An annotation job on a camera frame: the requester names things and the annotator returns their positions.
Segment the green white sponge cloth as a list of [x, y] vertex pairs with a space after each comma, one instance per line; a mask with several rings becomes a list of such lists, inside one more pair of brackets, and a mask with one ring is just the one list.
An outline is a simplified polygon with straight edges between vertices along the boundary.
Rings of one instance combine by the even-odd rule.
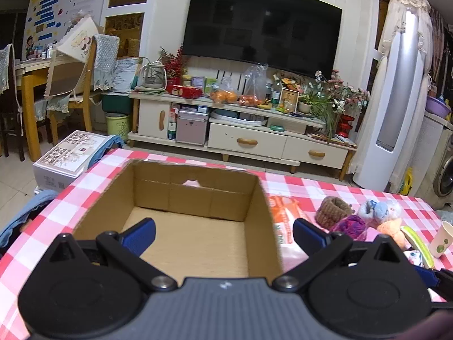
[[424, 267], [427, 269], [433, 269], [435, 267], [434, 259], [429, 252], [428, 247], [425, 245], [417, 232], [415, 232], [410, 226], [402, 226], [400, 230], [411, 246], [421, 253]]

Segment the purple knitted yarn ball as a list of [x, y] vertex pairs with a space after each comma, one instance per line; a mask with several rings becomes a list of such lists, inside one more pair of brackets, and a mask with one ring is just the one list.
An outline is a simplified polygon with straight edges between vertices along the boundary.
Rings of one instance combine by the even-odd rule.
[[331, 233], [342, 233], [355, 241], [365, 241], [367, 225], [365, 220], [357, 215], [350, 215], [341, 219], [331, 229]]

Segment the white standing air conditioner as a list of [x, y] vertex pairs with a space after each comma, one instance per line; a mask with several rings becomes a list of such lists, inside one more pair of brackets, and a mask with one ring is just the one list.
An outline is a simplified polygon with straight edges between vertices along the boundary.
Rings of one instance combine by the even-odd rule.
[[425, 113], [433, 29], [428, 0], [390, 0], [379, 42], [377, 74], [352, 159], [365, 189], [398, 188]]

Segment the potted green plant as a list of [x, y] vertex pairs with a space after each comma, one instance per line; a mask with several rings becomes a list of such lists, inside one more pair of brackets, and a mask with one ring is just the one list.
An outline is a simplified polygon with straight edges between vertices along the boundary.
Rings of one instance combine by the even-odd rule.
[[330, 140], [335, 134], [339, 120], [338, 108], [334, 100], [319, 90], [308, 88], [303, 94], [300, 94], [299, 102], [309, 105], [313, 117], [324, 122], [323, 133]]

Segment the purple plastic basin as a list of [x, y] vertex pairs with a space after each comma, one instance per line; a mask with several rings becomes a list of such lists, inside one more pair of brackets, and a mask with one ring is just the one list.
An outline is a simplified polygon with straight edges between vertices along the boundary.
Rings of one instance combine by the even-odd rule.
[[425, 109], [428, 113], [439, 116], [440, 118], [446, 118], [451, 113], [450, 107], [445, 102], [431, 96], [427, 97]]

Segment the cream TV cabinet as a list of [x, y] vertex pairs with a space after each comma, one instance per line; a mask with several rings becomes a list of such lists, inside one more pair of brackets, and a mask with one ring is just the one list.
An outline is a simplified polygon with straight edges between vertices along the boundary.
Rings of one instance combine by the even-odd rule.
[[[314, 118], [296, 118], [276, 110], [216, 104], [207, 97], [185, 99], [172, 94], [133, 92], [130, 142], [158, 144], [231, 157], [281, 164], [295, 173], [302, 164], [328, 167], [347, 174], [356, 145], [324, 137], [323, 124]], [[204, 146], [176, 142], [180, 110], [208, 114]]]

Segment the paper cup with green print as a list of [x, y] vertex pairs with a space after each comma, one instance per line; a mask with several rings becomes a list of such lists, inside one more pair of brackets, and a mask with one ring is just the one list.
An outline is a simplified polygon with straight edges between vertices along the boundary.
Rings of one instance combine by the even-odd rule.
[[443, 221], [439, 227], [439, 231], [430, 242], [428, 249], [431, 255], [439, 258], [445, 254], [446, 250], [452, 244], [453, 240], [453, 225], [449, 222]]

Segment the banana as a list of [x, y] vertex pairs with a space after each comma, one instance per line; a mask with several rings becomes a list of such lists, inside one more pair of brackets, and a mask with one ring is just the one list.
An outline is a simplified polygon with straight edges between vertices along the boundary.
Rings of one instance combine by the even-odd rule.
[[271, 103], [268, 103], [268, 104], [260, 104], [260, 105], [257, 105], [257, 107], [259, 109], [263, 109], [263, 110], [269, 110], [273, 107], [273, 105]]

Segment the black flat screen television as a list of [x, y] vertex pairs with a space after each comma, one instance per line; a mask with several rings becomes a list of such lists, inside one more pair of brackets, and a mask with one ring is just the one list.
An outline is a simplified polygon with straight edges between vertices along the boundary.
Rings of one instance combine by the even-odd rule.
[[319, 0], [190, 0], [183, 53], [328, 74], [342, 13]]

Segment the pink storage box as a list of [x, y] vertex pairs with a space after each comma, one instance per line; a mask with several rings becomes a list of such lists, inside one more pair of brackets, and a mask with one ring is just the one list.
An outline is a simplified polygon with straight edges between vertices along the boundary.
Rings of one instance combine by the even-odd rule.
[[180, 110], [177, 115], [176, 142], [204, 146], [208, 114]]

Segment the glass kettle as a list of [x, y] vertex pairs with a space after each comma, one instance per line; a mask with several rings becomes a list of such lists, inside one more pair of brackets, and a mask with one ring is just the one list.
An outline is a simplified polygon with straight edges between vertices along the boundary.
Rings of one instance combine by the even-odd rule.
[[166, 69], [161, 61], [141, 58], [135, 77], [135, 91], [159, 93], [166, 89]]

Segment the green patterned waste bin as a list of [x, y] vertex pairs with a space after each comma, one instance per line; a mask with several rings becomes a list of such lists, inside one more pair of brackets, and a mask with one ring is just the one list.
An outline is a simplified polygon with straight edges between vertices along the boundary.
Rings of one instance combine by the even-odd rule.
[[118, 135], [123, 141], [127, 141], [130, 132], [130, 116], [128, 114], [106, 113], [106, 125], [108, 135]]

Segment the green glass bottle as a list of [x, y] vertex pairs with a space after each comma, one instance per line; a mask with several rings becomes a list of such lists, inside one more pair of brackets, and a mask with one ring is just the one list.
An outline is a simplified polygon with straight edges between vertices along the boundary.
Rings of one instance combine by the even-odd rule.
[[272, 86], [272, 91], [271, 91], [271, 102], [273, 104], [273, 107], [277, 107], [279, 104], [281, 90], [282, 90], [281, 81], [278, 78], [276, 78], [273, 81], [273, 86]]

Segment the red snack box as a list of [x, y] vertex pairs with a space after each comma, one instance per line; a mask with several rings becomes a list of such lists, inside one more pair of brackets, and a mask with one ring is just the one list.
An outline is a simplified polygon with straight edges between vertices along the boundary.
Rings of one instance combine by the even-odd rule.
[[172, 95], [183, 97], [185, 99], [197, 99], [202, 96], [203, 91], [201, 88], [174, 85], [171, 90]]

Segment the yellow toy on floor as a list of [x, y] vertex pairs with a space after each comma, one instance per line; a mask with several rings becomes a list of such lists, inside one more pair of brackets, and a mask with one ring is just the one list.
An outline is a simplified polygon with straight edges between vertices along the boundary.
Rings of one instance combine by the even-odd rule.
[[400, 188], [399, 193], [401, 195], [408, 196], [412, 190], [412, 186], [413, 186], [413, 171], [412, 171], [412, 168], [409, 167], [406, 170], [406, 174], [405, 174], [404, 180], [401, 183], [401, 188]]

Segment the clear plastic bag of fruit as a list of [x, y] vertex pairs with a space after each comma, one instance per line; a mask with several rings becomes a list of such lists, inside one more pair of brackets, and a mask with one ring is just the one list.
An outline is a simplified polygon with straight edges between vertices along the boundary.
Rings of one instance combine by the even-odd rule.
[[267, 64], [252, 65], [247, 68], [244, 74], [245, 88], [239, 99], [240, 105], [257, 107], [263, 104], [266, 98], [267, 68]]

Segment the bag of oranges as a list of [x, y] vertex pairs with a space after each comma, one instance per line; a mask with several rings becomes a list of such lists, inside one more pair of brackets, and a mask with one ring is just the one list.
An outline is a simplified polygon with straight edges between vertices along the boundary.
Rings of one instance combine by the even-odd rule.
[[238, 94], [233, 90], [231, 77], [224, 77], [220, 83], [212, 85], [210, 99], [216, 104], [235, 104]]

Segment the yellow wooden dining table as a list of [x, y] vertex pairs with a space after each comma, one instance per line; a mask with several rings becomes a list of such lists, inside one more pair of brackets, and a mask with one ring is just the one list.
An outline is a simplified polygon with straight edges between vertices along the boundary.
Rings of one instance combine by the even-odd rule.
[[52, 59], [24, 61], [15, 67], [17, 87], [22, 91], [22, 119], [31, 160], [41, 157], [41, 148], [35, 117], [35, 88], [47, 84], [46, 94], [57, 97], [69, 95], [68, 107], [83, 110], [84, 126], [92, 131], [91, 79], [95, 55], [90, 53], [86, 63], [66, 55]]

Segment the white printed carton box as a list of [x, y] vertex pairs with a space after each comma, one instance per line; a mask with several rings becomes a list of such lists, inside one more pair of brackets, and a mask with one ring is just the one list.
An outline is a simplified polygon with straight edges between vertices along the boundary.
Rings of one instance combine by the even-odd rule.
[[63, 191], [87, 170], [90, 159], [108, 140], [107, 136], [74, 131], [33, 164], [40, 190]]

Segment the pink checkered tablecloth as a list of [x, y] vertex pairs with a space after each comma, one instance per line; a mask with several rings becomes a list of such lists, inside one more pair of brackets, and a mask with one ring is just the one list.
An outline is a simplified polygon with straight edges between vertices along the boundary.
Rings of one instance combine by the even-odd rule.
[[[1, 338], [26, 339], [28, 332], [18, 312], [17, 296], [32, 269], [41, 259], [53, 238], [70, 233], [82, 215], [130, 159], [185, 163], [183, 158], [164, 157], [142, 151], [115, 149], [109, 151], [87, 173], [82, 174], [55, 198], [15, 240], [1, 258]], [[313, 217], [327, 196], [340, 197], [357, 209], [367, 199], [393, 202], [401, 206], [401, 218], [430, 243], [441, 226], [435, 211], [422, 199], [364, 190], [334, 183], [258, 173], [264, 189], [271, 196], [282, 195], [296, 201], [300, 210]]]

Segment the pink flower bouquet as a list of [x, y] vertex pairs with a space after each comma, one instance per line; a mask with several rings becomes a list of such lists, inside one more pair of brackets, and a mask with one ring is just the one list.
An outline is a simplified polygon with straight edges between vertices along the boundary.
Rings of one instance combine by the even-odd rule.
[[327, 79], [320, 70], [315, 73], [316, 94], [327, 99], [333, 106], [333, 111], [345, 114], [348, 110], [359, 109], [369, 103], [371, 97], [367, 90], [354, 88], [339, 75], [339, 71], [332, 70], [331, 78]]

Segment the blue grey plush toy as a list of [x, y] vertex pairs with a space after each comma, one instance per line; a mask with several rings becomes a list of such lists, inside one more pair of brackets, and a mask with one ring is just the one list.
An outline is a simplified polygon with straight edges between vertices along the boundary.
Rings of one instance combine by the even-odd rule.
[[397, 220], [401, 217], [402, 208], [399, 204], [390, 202], [377, 202], [372, 199], [367, 199], [357, 211], [357, 215], [361, 217], [366, 225], [372, 228], [377, 228], [379, 225]]

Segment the front loading washing machine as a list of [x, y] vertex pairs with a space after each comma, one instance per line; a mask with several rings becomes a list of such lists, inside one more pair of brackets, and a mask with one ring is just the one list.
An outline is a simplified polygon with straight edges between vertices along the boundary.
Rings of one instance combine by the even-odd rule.
[[449, 146], [443, 156], [433, 182], [434, 192], [438, 197], [447, 197], [452, 193], [452, 159], [452, 147]]

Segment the open cardboard box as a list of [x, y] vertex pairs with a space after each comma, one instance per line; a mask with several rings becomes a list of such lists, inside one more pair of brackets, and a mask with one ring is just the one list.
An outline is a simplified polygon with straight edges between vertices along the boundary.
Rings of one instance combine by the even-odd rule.
[[141, 258], [187, 277], [264, 277], [283, 272], [260, 179], [245, 171], [130, 160], [77, 223], [76, 239], [119, 233], [144, 218], [156, 236]]

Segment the red berry decoration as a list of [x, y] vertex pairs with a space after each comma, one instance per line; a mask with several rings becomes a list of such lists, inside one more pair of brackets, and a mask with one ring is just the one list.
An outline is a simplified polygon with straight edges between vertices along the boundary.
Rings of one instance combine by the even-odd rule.
[[169, 79], [181, 78], [187, 72], [187, 58], [183, 55], [183, 46], [180, 46], [175, 54], [160, 47], [159, 60], [164, 65]]

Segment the orange plush knot toy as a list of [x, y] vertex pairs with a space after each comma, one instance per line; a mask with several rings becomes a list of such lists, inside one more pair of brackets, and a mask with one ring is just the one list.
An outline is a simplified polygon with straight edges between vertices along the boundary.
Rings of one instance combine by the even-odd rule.
[[380, 234], [386, 234], [393, 238], [398, 247], [405, 251], [409, 248], [409, 242], [401, 231], [401, 218], [388, 220], [377, 226]]

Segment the wooden dining chair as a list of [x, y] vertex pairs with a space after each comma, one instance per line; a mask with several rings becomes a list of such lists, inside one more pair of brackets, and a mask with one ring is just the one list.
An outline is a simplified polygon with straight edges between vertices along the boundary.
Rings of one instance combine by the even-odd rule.
[[57, 126], [61, 123], [60, 118], [69, 115], [72, 110], [80, 109], [84, 129], [93, 131], [91, 107], [99, 104], [99, 96], [95, 92], [113, 88], [119, 37], [96, 34], [84, 39], [81, 46], [86, 61], [73, 58], [67, 61], [65, 54], [55, 53], [48, 69], [44, 97], [54, 143], [58, 139]]

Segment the framed picture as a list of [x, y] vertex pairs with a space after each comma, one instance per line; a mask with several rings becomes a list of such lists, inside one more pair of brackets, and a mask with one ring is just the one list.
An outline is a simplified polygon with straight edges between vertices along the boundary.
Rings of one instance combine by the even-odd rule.
[[280, 112], [288, 114], [295, 112], [299, 101], [299, 92], [283, 88], [280, 93], [279, 106]]

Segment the blue cloth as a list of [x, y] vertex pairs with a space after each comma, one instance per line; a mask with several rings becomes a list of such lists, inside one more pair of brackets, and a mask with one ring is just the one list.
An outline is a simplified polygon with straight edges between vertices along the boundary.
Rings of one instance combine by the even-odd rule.
[[34, 195], [1, 230], [1, 249], [6, 251], [20, 235], [20, 227], [27, 223], [28, 220], [33, 220], [39, 215], [57, 195], [58, 192], [54, 190], [43, 190]]

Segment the orange tissue pack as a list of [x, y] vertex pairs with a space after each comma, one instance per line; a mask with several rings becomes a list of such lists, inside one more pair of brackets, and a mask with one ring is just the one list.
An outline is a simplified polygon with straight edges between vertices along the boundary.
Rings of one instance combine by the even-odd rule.
[[313, 219], [300, 209], [298, 202], [293, 198], [271, 195], [268, 199], [270, 210], [273, 214], [282, 267], [283, 271], [286, 272], [308, 258], [293, 237], [294, 222], [302, 218], [312, 223]]

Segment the red vase stand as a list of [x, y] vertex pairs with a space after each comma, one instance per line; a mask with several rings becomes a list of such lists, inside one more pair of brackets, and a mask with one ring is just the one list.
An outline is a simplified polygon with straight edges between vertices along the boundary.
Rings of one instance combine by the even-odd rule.
[[347, 114], [342, 114], [339, 117], [339, 122], [337, 124], [336, 128], [336, 134], [340, 137], [348, 138], [349, 137], [349, 131], [352, 129], [352, 122], [355, 120], [353, 116], [347, 115]]

